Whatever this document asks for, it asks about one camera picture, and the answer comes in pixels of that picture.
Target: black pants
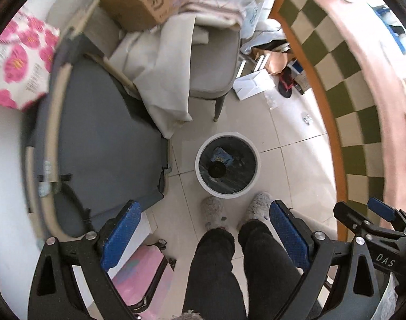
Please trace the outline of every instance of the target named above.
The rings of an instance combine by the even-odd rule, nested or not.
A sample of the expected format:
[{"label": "black pants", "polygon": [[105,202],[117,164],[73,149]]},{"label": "black pants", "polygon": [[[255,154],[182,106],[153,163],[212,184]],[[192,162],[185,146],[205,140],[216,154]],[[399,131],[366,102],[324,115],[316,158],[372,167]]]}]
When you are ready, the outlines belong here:
[{"label": "black pants", "polygon": [[[300,274],[268,227],[251,220],[238,235],[244,254],[249,292],[249,320],[273,320],[289,298]],[[200,313],[204,320],[244,320],[243,294],[232,273],[234,237],[221,228],[200,240],[191,263],[183,312]],[[309,319],[320,315],[314,305]]]}]

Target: metal bolt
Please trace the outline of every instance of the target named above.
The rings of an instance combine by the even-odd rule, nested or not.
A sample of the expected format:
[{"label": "metal bolt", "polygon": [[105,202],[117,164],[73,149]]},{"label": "metal bolt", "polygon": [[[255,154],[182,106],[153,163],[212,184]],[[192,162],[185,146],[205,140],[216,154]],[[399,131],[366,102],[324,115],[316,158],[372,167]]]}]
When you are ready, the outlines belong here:
[{"label": "metal bolt", "polygon": [[46,244],[47,244],[47,245],[53,245],[54,243],[56,243],[56,238],[55,238],[55,237],[49,237],[49,238],[46,240]]},{"label": "metal bolt", "polygon": [[317,231],[317,232],[314,234],[314,237],[315,237],[316,239],[318,239],[319,241],[323,241],[323,240],[326,238],[326,235],[325,235],[323,232],[321,232],[321,231]]},{"label": "metal bolt", "polygon": [[356,237],[356,243],[358,245],[364,245],[364,239],[362,237]]},{"label": "metal bolt", "polygon": [[86,233],[86,239],[88,239],[89,241],[91,241],[92,239],[95,239],[97,236],[97,233],[94,231],[90,231]]}]

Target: person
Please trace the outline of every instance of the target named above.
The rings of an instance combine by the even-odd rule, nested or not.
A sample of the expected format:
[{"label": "person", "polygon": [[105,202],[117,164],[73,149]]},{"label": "person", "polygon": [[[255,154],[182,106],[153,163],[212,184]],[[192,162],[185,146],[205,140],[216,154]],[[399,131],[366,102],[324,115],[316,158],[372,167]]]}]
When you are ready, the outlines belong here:
[{"label": "person", "polygon": [[[246,316],[243,294],[232,273],[234,237],[219,198],[202,202],[207,232],[197,245],[188,276],[183,314],[176,320],[273,320],[288,300],[301,275],[286,250],[274,239],[264,221],[272,196],[257,194],[238,226],[249,294]],[[308,318],[319,316],[313,306]]]}]

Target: chair seat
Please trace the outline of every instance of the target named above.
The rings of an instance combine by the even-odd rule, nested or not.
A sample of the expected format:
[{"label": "chair seat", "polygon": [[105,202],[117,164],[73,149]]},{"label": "chair seat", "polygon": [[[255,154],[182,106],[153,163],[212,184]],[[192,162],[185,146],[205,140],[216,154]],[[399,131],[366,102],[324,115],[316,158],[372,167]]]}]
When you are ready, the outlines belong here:
[{"label": "chair seat", "polygon": [[225,95],[236,77],[240,33],[205,27],[209,43],[191,47],[190,96],[215,99]]}]

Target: pink suitcase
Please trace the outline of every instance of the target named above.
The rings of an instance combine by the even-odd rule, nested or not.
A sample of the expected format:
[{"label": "pink suitcase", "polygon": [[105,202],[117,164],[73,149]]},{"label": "pink suitcase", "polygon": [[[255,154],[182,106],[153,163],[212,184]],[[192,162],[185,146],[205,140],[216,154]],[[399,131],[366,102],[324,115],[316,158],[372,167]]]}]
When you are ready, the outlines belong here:
[{"label": "pink suitcase", "polygon": [[156,320],[174,271],[155,245],[141,246],[112,282],[129,309],[142,320]]}]

